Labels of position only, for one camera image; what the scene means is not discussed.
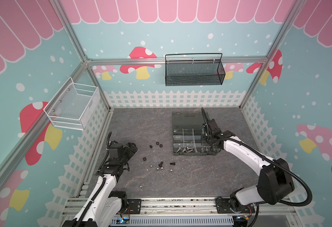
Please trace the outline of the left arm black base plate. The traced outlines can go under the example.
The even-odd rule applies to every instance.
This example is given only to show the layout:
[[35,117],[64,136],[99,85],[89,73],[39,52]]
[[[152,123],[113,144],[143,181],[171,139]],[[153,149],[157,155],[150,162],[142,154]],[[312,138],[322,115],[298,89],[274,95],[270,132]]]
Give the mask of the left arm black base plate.
[[140,214],[141,199],[110,197],[101,212],[104,215]]

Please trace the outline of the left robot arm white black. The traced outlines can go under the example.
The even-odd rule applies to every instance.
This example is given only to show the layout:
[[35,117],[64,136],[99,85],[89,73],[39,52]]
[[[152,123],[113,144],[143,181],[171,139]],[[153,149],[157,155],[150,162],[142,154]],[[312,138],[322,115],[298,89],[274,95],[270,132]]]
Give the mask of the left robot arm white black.
[[90,197],[72,220],[63,227],[108,227],[117,214],[128,209],[127,194],[115,191],[123,172],[129,171],[129,161],[138,151],[135,143],[125,145],[112,141],[112,132],[106,138],[106,156],[96,171],[98,177]]

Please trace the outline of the grey transparent organizer box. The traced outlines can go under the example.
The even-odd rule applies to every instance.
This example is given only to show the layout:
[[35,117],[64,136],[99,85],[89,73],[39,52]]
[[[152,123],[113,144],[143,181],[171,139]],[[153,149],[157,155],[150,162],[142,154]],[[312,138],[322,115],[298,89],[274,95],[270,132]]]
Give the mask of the grey transparent organizer box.
[[205,120],[201,112],[173,112],[173,155],[217,155],[221,149],[207,143]]

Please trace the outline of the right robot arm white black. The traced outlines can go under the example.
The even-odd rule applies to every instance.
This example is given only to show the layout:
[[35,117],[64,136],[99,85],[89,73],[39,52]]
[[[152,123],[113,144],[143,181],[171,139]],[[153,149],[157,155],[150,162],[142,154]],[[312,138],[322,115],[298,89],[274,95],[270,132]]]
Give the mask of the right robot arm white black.
[[[313,194],[309,186],[295,173],[284,159],[273,159],[260,153],[240,140],[230,131],[222,132],[214,119],[209,119],[201,110],[204,120],[206,143],[211,151],[227,151],[250,167],[258,176],[255,186],[241,188],[230,195],[229,209],[240,213],[246,206],[281,203],[292,207],[304,207],[312,202]],[[305,189],[307,197],[302,202],[284,200],[294,189],[294,180]]]

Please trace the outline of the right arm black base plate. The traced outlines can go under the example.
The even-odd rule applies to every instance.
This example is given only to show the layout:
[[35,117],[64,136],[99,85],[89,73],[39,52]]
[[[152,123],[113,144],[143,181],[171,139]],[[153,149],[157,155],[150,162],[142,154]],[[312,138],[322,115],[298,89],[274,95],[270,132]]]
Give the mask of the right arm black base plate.
[[234,213],[234,214],[253,214],[255,209],[252,204],[241,205],[234,198],[215,198],[215,204],[218,214]]

